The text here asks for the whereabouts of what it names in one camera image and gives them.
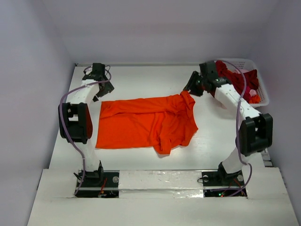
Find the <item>orange t shirt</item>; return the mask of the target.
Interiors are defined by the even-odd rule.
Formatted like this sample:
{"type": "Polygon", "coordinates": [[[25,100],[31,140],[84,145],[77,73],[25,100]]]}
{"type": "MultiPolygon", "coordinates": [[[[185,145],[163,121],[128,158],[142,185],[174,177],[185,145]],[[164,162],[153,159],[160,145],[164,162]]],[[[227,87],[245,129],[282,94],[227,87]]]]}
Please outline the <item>orange t shirt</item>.
{"type": "Polygon", "coordinates": [[[153,147],[169,155],[178,146],[188,146],[198,127],[194,98],[187,91],[167,97],[103,101],[97,149],[153,147]]]}

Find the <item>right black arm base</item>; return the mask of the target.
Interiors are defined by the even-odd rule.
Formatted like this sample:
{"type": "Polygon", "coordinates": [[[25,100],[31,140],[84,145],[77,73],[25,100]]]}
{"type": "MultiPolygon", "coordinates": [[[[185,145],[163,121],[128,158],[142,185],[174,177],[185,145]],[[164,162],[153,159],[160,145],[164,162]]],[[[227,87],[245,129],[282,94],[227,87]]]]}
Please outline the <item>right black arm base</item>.
{"type": "Polygon", "coordinates": [[[245,181],[242,171],[225,179],[221,179],[217,171],[202,171],[202,175],[197,179],[197,182],[202,184],[205,198],[222,198],[231,195],[236,197],[247,197],[246,189],[243,188],[245,181]]]}

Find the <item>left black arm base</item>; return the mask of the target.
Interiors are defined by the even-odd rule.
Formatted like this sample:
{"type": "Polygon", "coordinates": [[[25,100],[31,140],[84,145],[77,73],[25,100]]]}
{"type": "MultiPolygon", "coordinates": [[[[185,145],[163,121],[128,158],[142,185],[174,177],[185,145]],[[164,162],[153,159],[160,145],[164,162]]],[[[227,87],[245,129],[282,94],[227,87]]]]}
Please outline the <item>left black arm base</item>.
{"type": "Polygon", "coordinates": [[[102,182],[84,179],[77,198],[118,198],[119,197],[119,171],[105,171],[102,182]]]}

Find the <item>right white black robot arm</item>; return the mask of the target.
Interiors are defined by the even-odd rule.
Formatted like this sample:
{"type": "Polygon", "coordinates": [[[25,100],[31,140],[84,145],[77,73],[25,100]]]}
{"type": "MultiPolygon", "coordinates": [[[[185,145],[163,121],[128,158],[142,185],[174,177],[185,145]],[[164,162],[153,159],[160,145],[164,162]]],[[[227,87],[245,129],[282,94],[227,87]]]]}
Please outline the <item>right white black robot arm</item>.
{"type": "Polygon", "coordinates": [[[273,118],[253,108],[245,99],[247,81],[241,69],[239,76],[243,89],[238,93],[228,77],[221,77],[217,69],[218,60],[207,61],[199,65],[200,71],[194,71],[184,87],[195,96],[207,92],[236,115],[235,149],[222,161],[217,171],[203,172],[201,181],[206,186],[227,186],[235,179],[244,166],[250,166],[249,160],[272,145],[273,118]]]}

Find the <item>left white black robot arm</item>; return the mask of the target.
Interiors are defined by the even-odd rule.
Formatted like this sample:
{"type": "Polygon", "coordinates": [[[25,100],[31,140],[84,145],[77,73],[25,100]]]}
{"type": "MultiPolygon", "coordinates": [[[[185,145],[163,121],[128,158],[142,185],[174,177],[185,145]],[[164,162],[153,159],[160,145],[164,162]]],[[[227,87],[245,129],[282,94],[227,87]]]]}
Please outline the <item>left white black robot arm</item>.
{"type": "Polygon", "coordinates": [[[103,183],[104,174],[91,143],[93,124],[89,106],[114,90],[109,70],[110,66],[102,63],[85,68],[81,85],[63,95],[58,106],[60,135],[79,152],[83,161],[82,170],[76,177],[94,186],[103,183]]]}

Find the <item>dark red t shirt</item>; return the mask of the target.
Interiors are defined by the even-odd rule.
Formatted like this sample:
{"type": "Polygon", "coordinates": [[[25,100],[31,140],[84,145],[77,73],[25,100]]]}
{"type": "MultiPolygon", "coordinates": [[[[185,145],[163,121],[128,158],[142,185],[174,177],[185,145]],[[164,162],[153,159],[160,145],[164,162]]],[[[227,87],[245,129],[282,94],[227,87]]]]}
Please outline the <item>dark red t shirt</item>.
{"type": "MultiPolygon", "coordinates": [[[[216,70],[219,77],[226,77],[233,84],[235,90],[241,95],[244,89],[244,80],[240,72],[236,69],[235,72],[230,71],[226,64],[222,61],[216,61],[216,70]]],[[[241,69],[246,79],[246,90],[243,98],[249,103],[250,97],[257,95],[257,89],[259,88],[259,80],[257,77],[257,70],[244,71],[241,69]]]]}

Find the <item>white plastic basket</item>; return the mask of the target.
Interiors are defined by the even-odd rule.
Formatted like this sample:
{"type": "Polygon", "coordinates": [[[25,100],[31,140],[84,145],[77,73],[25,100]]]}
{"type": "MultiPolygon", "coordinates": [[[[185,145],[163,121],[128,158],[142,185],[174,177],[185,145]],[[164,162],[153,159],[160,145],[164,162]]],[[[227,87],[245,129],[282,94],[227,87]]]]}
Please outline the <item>white plastic basket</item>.
{"type": "Polygon", "coordinates": [[[244,100],[246,100],[253,108],[267,106],[269,98],[264,87],[261,75],[257,66],[252,60],[243,58],[224,58],[215,61],[216,69],[219,77],[227,78],[234,86],[235,90],[241,94],[244,86],[244,100]]]}

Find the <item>small orange cloth in basket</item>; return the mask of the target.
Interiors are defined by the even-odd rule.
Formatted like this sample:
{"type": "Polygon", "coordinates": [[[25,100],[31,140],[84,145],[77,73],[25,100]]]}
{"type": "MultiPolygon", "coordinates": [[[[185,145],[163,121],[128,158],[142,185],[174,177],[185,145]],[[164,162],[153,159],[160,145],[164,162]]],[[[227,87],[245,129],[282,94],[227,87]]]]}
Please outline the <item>small orange cloth in basket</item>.
{"type": "Polygon", "coordinates": [[[260,102],[261,98],[258,94],[250,97],[249,104],[259,104],[260,102]]]}

